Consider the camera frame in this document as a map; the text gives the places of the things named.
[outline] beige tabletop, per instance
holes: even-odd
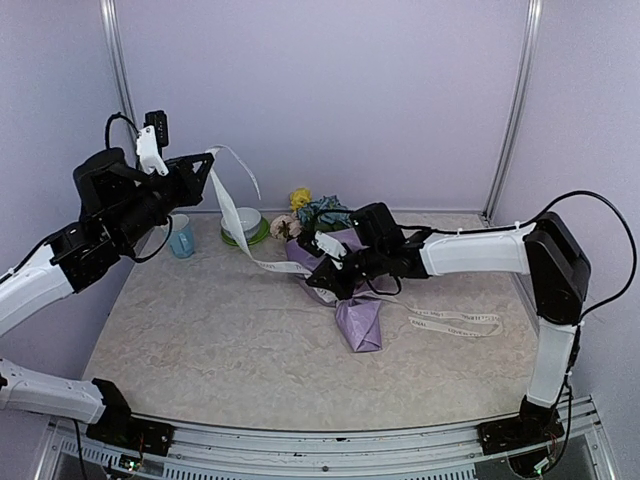
[[[396,218],[440,228],[482,226],[475,215]],[[264,271],[225,245],[219,215],[191,220],[196,253],[178,260],[165,248],[134,267],[85,372],[114,381],[135,412],[209,425],[340,431],[518,410],[536,336],[509,275],[406,280],[398,297],[430,310],[498,314],[500,335],[419,329],[405,308],[383,304],[382,350],[353,353],[333,308],[316,304],[294,278]],[[144,253],[161,241],[154,232]],[[283,243],[272,238],[252,252],[260,260],[285,259]]]

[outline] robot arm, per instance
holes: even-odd
[[[142,171],[127,166],[120,148],[89,158],[73,172],[82,201],[79,220],[43,239],[0,277],[0,336],[47,305],[97,282],[122,257],[149,259],[136,257],[137,242],[165,224],[175,208],[202,201],[213,156],[164,161],[159,155],[168,143],[164,113],[147,114],[145,123],[137,149]],[[127,402],[111,382],[66,380],[0,359],[0,409],[4,408],[76,419],[90,424],[90,437],[124,447],[131,443],[135,449],[148,427],[130,417]],[[146,432],[144,438],[170,437],[169,428],[156,422],[151,429],[155,434]],[[163,454],[165,445],[158,445],[146,451]]]
[[[327,253],[307,284],[339,299],[385,274],[396,279],[483,271],[531,276],[540,323],[535,369],[518,418],[481,427],[483,447],[490,454],[545,441],[551,433],[561,436],[556,403],[577,355],[591,267],[560,217],[549,212],[535,223],[485,231],[411,227],[417,232],[409,238],[383,203],[357,210],[351,220],[362,250],[351,252],[323,233],[299,238],[312,254]]]

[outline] lavender wall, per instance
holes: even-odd
[[[310,186],[358,206],[483,208],[506,129],[527,1],[120,2],[138,115],[169,155],[227,143],[239,204]],[[201,209],[217,208],[209,191]]]
[[[609,197],[640,237],[640,4],[546,2],[527,106],[499,222],[524,219],[554,196],[588,188]],[[591,298],[621,286],[629,247],[590,199],[559,207],[592,261]],[[588,318],[574,383],[592,393],[624,479],[640,468],[640,282]]]
[[[2,2],[0,271],[77,219],[73,168],[103,147],[104,122],[118,109],[100,21],[97,0]],[[0,339],[0,357],[80,377],[127,270],[123,262],[12,330]],[[46,424],[0,411],[0,479],[32,475]]]

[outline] aluminum frame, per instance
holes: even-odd
[[[504,190],[509,166],[511,165],[513,150],[518,137],[518,129],[527,99],[529,78],[533,67],[533,59],[538,43],[538,31],[540,18],[542,16],[542,0],[529,0],[529,10],[527,13],[527,23],[525,27],[524,42],[522,44],[522,54],[520,55],[520,65],[516,80],[516,90],[511,103],[507,131],[505,133],[500,159],[493,178],[489,197],[484,207],[484,215],[491,222],[495,216],[500,196]]]
[[[115,80],[116,90],[118,92],[118,101],[120,109],[127,117],[129,117],[135,125],[136,115],[131,100],[131,92],[129,91],[129,83],[127,81],[127,70],[124,64],[124,54],[122,52],[122,42],[120,41],[120,30],[118,28],[118,15],[116,12],[115,0],[100,0],[100,12],[102,14],[102,26],[104,28],[109,57],[111,59],[111,68]],[[136,135],[127,128],[131,146],[136,151]]]
[[[568,395],[559,405],[566,425]],[[598,480],[616,480],[609,443],[591,397],[575,399],[571,437],[584,436]],[[507,453],[484,456],[478,439],[479,421],[444,426],[371,432],[285,432],[212,427],[163,420],[175,428],[167,457],[145,455],[149,471],[141,478],[233,479],[327,478],[379,480],[408,478],[475,478],[478,462],[504,459]],[[37,480],[50,480],[62,454],[77,456],[75,430],[65,419],[48,428],[44,456]],[[106,467],[120,455],[137,452],[105,445],[83,437],[88,463]],[[508,452],[517,455],[536,446]]]

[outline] yellow flower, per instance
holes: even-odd
[[[311,201],[311,190],[308,188],[299,188],[289,195],[289,199],[291,200],[291,210],[295,212]]]

